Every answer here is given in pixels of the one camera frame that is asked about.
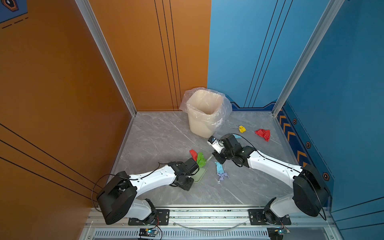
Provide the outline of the red paper strip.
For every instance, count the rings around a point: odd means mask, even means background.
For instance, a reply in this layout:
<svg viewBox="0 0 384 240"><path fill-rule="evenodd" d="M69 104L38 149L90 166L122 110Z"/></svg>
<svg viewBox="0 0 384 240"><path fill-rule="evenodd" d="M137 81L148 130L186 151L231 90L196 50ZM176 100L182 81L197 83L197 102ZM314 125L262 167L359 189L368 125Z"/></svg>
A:
<svg viewBox="0 0 384 240"><path fill-rule="evenodd" d="M193 160L196 162L198 159L198 153L195 150L190 150L189 153L191 154Z"/></svg>

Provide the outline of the yellow paper ball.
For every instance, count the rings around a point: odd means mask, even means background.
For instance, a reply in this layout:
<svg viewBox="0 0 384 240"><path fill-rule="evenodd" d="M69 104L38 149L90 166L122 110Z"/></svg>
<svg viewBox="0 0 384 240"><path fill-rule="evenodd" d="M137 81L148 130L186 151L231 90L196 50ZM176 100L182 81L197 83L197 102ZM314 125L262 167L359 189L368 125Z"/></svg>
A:
<svg viewBox="0 0 384 240"><path fill-rule="evenodd" d="M246 128L244 126L239 126L239 132L244 133L246 131Z"/></svg>

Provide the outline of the green paper scrap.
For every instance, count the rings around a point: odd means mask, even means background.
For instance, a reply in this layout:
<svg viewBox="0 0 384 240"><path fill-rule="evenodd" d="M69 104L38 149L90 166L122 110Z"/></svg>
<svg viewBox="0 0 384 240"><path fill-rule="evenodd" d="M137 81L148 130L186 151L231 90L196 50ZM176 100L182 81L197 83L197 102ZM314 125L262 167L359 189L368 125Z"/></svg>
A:
<svg viewBox="0 0 384 240"><path fill-rule="evenodd" d="M203 152L199 152L197 156L197 164L200 168L204 167L207 163L207 160L204 157Z"/></svg>

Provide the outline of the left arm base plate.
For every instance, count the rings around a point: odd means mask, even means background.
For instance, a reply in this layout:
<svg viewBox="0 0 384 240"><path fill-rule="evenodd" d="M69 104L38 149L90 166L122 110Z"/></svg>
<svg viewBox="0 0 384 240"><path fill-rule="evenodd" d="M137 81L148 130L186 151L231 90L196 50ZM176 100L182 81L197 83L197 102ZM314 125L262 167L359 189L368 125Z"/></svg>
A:
<svg viewBox="0 0 384 240"><path fill-rule="evenodd" d="M146 219L139 220L136 218L129 218L129 226L148 226L148 225L158 225L158 226L167 226L170 220L170 210L169 209L159 209L151 213Z"/></svg>

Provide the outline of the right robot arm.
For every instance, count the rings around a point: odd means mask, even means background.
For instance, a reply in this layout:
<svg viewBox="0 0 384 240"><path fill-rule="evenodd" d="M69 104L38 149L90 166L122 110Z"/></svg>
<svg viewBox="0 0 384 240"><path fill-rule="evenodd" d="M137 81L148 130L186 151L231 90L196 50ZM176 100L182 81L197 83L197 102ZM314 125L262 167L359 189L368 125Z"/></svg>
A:
<svg viewBox="0 0 384 240"><path fill-rule="evenodd" d="M232 161L240 168L264 172L291 188L289 194L272 198L264 207L262 216L268 225L279 224L290 214L298 212L326 219L324 206L331 197L331 191L314 166L288 164L262 153L251 143L243 147L235 134L220 139L211 136L208 144L214 149L213 156L220 164Z"/></svg>

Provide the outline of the light blue paper strip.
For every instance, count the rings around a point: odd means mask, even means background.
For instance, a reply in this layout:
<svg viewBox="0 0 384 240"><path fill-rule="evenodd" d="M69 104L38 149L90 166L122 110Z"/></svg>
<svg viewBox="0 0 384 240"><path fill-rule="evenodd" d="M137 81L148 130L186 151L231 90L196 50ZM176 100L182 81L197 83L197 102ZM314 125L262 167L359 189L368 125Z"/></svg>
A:
<svg viewBox="0 0 384 240"><path fill-rule="evenodd" d="M225 172L224 168L223 168L223 165L220 164L219 162L215 162L215 164L216 164L217 174L219 176L222 175Z"/></svg>

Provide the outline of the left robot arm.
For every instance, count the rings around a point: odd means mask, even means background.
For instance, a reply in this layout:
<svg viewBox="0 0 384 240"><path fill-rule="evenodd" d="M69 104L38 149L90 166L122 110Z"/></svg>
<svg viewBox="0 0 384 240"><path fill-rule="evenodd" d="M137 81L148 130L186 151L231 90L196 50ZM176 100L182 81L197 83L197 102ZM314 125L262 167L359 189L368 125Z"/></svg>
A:
<svg viewBox="0 0 384 240"><path fill-rule="evenodd" d="M105 223L112 225L123 218L135 219L141 224L156 223L158 211L154 204L138 197L163 186L189 191L194 183L192 176L199 169L197 162L190 158L185 162L159 164L158 169L149 173L130 176L122 171L115 174L96 196Z"/></svg>

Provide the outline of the green plastic dustpan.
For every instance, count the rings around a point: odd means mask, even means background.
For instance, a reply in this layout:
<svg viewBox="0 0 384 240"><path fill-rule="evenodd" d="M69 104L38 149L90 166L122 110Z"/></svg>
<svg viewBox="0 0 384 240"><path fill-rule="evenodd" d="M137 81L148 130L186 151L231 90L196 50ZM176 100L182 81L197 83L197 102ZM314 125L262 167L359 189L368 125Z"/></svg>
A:
<svg viewBox="0 0 384 240"><path fill-rule="evenodd" d="M203 176L205 175L206 173L206 169L205 168L200 168L193 176L192 178L194 179L194 183L198 183L202 180Z"/></svg>

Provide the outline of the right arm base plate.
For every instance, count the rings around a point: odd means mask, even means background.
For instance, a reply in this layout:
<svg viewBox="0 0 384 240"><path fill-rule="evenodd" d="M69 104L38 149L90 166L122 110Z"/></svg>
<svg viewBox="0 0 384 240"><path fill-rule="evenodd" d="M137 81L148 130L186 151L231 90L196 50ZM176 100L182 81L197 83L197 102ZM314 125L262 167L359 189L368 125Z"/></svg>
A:
<svg viewBox="0 0 384 240"><path fill-rule="evenodd" d="M290 216L286 215L282 218L277 217L271 211L265 213L262 209L249 209L249 220L252 226L256 225L285 225L289 226L292 224Z"/></svg>

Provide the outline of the purple paper scrap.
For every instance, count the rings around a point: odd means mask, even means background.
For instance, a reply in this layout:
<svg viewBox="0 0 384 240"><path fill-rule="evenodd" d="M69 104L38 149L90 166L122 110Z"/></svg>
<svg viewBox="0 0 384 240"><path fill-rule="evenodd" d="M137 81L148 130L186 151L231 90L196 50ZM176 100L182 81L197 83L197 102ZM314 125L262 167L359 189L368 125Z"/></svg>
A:
<svg viewBox="0 0 384 240"><path fill-rule="evenodd" d="M230 176L228 175L228 173L226 173L226 172L223 172L223 173L217 173L217 175L218 175L218 182L220 183L220 182L222 182L222 181L224 181L226 178L230 178Z"/></svg>

